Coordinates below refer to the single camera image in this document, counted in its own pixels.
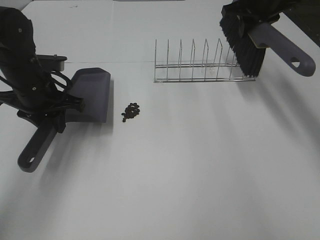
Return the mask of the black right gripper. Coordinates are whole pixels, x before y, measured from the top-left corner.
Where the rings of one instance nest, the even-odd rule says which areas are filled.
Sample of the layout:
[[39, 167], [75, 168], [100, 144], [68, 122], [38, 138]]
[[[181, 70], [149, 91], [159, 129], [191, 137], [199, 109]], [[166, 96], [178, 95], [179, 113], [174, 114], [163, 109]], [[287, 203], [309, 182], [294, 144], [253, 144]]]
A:
[[247, 21], [277, 22], [280, 13], [300, 3], [299, 0], [234, 0], [222, 7], [222, 17], [235, 16], [240, 38], [248, 35]]

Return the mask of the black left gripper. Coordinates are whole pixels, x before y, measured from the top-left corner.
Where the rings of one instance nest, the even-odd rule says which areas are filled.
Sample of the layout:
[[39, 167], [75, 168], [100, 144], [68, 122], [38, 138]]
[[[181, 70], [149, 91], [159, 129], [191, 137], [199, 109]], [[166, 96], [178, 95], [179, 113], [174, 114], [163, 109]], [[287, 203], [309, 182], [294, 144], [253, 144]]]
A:
[[84, 99], [75, 96], [66, 96], [62, 102], [46, 105], [39, 109], [19, 109], [17, 116], [33, 125], [40, 125], [44, 120], [49, 120], [58, 133], [63, 133], [66, 128], [67, 110], [83, 112]]

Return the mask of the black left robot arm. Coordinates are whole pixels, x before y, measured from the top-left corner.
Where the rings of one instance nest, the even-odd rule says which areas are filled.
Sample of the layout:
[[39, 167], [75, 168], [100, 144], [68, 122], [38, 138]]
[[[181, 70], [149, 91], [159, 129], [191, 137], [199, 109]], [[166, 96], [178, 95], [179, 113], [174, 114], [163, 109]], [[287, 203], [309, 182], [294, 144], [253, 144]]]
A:
[[70, 95], [72, 81], [59, 70], [42, 66], [36, 54], [33, 23], [20, 10], [0, 8], [0, 80], [11, 87], [0, 102], [39, 127], [48, 120], [58, 133], [66, 128], [66, 111], [82, 112], [84, 100]]

